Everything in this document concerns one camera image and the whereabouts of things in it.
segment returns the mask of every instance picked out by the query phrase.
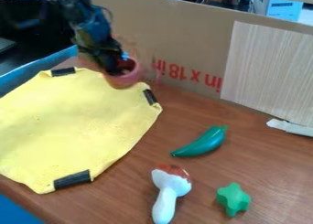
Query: yellow towel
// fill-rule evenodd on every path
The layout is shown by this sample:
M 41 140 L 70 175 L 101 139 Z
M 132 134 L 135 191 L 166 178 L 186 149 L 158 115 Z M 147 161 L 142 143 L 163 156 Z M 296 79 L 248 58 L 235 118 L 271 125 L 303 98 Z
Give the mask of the yellow towel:
M 40 72 L 0 99 L 0 174 L 39 194 L 93 181 L 162 112 L 147 101 L 143 82 L 116 90 L 88 69 L 49 74 Z

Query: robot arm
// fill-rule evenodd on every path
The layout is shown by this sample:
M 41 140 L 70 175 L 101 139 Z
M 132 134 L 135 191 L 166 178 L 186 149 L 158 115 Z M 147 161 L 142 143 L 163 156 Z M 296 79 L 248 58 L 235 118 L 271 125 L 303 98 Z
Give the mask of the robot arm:
M 92 4 L 92 0 L 49 0 L 69 21 L 75 32 L 74 42 L 79 52 L 88 55 L 100 69 L 111 76 L 122 75 L 118 67 L 127 56 L 121 45 L 111 36 L 110 23 L 103 10 Z

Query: green pepper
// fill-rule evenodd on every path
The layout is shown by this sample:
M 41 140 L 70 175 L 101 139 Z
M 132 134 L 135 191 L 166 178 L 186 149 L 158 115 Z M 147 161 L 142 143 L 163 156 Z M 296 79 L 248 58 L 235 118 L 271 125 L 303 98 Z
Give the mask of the green pepper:
M 217 147 L 219 147 L 225 140 L 225 132 L 227 126 L 212 126 L 205 134 L 203 134 L 196 141 L 171 152 L 173 156 L 194 156 L 203 155 Z

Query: brown table surface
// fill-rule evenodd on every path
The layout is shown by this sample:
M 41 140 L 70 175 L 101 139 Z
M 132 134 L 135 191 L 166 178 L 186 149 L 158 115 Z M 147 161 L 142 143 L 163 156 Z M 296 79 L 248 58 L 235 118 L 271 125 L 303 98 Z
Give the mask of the brown table surface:
M 164 107 L 137 146 L 93 183 L 37 195 L 0 177 L 0 192 L 48 223 L 152 223 L 158 190 L 156 164 L 184 167 L 193 188 L 178 199 L 172 223 L 313 223 L 312 139 L 268 128 L 269 116 L 168 86 L 155 94 Z M 217 151 L 193 158 L 168 153 L 192 142 L 212 125 L 229 126 Z M 229 219 L 215 191 L 238 182 L 251 208 Z

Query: green toy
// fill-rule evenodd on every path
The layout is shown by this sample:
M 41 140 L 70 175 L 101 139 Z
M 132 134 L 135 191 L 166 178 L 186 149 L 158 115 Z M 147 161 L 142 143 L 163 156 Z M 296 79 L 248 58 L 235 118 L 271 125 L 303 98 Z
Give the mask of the green toy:
M 203 155 L 219 147 L 225 140 L 227 126 L 212 126 L 205 134 L 182 148 L 171 152 L 173 156 Z
M 229 217 L 235 217 L 238 211 L 248 210 L 251 202 L 250 196 L 242 191 L 237 183 L 219 188 L 216 192 L 216 200 L 225 206 Z

